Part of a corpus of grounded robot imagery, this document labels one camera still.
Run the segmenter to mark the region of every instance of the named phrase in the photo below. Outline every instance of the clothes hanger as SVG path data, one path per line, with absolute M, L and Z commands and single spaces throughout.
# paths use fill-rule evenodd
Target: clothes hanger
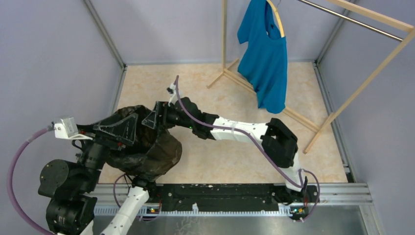
M 281 38 L 283 38 L 283 37 L 285 37 L 285 34 L 284 34 L 284 29 L 282 28 L 282 22 L 281 22 L 281 18 L 279 17 L 278 10 L 277 10 L 277 8 L 274 6 L 274 4 L 272 3 L 272 1 L 271 1 L 271 0 L 267 0 L 267 3 L 271 6 L 271 8 L 272 8 L 272 10 L 273 10 L 273 12 L 274 12 L 274 14 L 275 14 L 275 17 L 276 17 L 276 19 L 277 19 L 277 23 L 278 23 L 279 32 L 280 32 L 280 34 L 281 34 Z

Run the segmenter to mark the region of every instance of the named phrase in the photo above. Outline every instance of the marble-pattern floor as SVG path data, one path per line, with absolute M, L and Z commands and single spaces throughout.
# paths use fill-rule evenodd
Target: marble-pattern floor
M 343 163 L 331 128 L 326 128 L 311 151 L 302 150 L 313 132 L 285 114 L 270 114 L 257 108 L 254 94 L 222 77 L 220 64 L 179 64 L 129 66 L 118 108 L 142 104 L 152 109 L 157 100 L 169 100 L 166 88 L 180 76 L 179 87 L 202 112 L 243 122 L 281 119 L 298 137 L 300 163 L 314 172 L 320 182 L 347 182 Z M 320 88 L 311 63 L 289 63 L 286 105 L 317 125 L 327 118 Z M 180 162 L 157 183 L 282 183 L 284 179 L 253 144 L 235 141 L 202 140 L 182 127 L 170 133 L 183 145 Z M 122 172 L 105 165 L 100 183 L 113 183 Z

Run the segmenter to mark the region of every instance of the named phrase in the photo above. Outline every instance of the robotic arm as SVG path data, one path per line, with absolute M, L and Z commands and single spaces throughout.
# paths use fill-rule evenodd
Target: robotic arm
M 272 163 L 288 176 L 286 181 L 291 194 L 304 193 L 306 177 L 298 173 L 297 137 L 279 119 L 272 118 L 267 123 L 245 123 L 232 121 L 215 114 L 202 113 L 188 97 L 181 98 L 182 105 L 197 120 L 219 128 L 202 125 L 182 109 L 176 99 L 175 85 L 168 89 L 172 98 L 169 102 L 157 101 L 153 111 L 141 122 L 142 125 L 157 131 L 182 126 L 202 139 L 234 140 L 251 143 L 252 140 L 236 131 L 244 130 L 262 146 Z M 82 152 L 77 154 L 77 162 L 53 160 L 43 168 L 38 193 L 51 198 L 46 210 L 49 229 L 61 235 L 92 235 L 93 209 L 97 198 L 88 197 L 98 183 L 101 169 L 110 151 L 121 151 L 132 146 L 138 115 L 121 118 L 114 114 L 91 125 L 77 125 L 72 117 L 54 122 L 55 137 L 72 140 L 72 145 Z M 100 233 L 105 235 L 125 235 L 142 205 L 151 197 L 151 182 L 138 177 L 133 180 L 127 200 L 110 223 Z

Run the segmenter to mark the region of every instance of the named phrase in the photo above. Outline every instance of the blue t-shirt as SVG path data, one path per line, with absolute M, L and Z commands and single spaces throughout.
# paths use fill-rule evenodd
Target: blue t-shirt
M 248 42 L 238 72 L 254 87 L 258 108 L 280 113 L 287 92 L 287 42 L 274 23 L 266 0 L 251 0 L 238 30 L 238 40 Z

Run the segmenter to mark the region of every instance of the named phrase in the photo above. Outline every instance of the light purple wall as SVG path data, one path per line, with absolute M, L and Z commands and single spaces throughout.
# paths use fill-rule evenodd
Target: light purple wall
M 413 0 L 360 0 L 363 7 L 415 24 Z M 404 37 L 365 17 L 351 17 Z M 339 107 L 398 42 L 351 23 L 338 34 L 321 65 Z M 414 234 L 415 41 L 338 117 L 359 182 L 367 182 L 387 234 Z
M 127 64 L 219 62 L 222 0 L 93 0 Z M 236 37 L 250 0 L 228 0 L 228 60 L 246 45 Z M 333 10 L 341 8 L 314 0 Z M 337 18 L 296 0 L 282 0 L 279 13 L 291 61 L 315 60 Z
M 6 174 L 19 146 L 61 115 L 92 123 L 111 111 L 120 68 L 81 0 L 0 1 L 0 234 L 37 234 L 9 204 Z M 53 159 L 75 160 L 70 141 L 34 141 L 15 171 L 22 208 L 46 228 L 49 200 L 37 194 Z

